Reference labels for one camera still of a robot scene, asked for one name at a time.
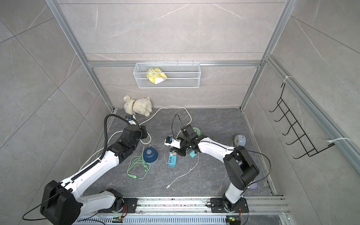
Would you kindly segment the teal power strip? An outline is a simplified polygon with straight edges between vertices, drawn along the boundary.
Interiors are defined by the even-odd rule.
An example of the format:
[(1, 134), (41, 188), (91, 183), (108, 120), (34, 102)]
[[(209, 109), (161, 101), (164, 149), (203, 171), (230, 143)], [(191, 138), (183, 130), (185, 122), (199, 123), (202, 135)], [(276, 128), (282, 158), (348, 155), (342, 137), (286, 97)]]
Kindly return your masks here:
[(176, 156), (173, 156), (171, 153), (172, 152), (175, 152), (174, 150), (170, 150), (170, 153), (169, 153), (169, 158), (168, 158), (168, 165), (170, 167), (175, 167), (176, 166), (176, 161), (177, 161), (177, 155)]

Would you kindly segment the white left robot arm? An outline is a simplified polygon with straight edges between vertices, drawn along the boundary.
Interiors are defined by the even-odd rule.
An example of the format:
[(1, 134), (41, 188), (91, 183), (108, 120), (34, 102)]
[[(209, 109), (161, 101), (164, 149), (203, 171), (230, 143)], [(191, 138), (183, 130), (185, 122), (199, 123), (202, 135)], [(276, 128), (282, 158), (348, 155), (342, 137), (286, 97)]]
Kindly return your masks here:
[[(121, 136), (112, 145), (108, 145), (107, 120), (118, 118), (126, 123)], [(104, 119), (104, 149), (92, 163), (74, 175), (56, 182), (49, 182), (44, 189), (42, 202), (37, 208), (43, 220), (53, 225), (71, 225), (88, 213), (99, 210), (120, 212), (125, 209), (123, 195), (113, 188), (98, 194), (84, 196), (85, 190), (107, 171), (126, 160), (148, 133), (144, 125), (139, 125), (133, 116), (122, 118), (108, 114)]]

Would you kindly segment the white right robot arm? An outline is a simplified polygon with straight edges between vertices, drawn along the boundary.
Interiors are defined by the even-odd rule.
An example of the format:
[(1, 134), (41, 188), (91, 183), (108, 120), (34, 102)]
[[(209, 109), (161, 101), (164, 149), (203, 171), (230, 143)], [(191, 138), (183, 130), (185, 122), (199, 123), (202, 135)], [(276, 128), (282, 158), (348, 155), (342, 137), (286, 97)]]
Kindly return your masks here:
[(186, 155), (188, 150), (192, 150), (195, 153), (210, 155), (225, 165), (230, 185), (221, 200), (218, 198), (210, 200), (211, 207), (217, 207), (212, 211), (248, 212), (243, 193), (251, 185), (267, 179), (271, 169), (263, 178), (256, 181), (255, 178), (259, 175), (260, 170), (250, 155), (251, 151), (248, 151), (244, 146), (227, 146), (210, 139), (208, 136), (199, 136), (191, 124), (182, 127), (180, 132), (183, 137), (170, 135), (165, 139), (164, 144), (170, 146), (174, 152), (182, 157)]

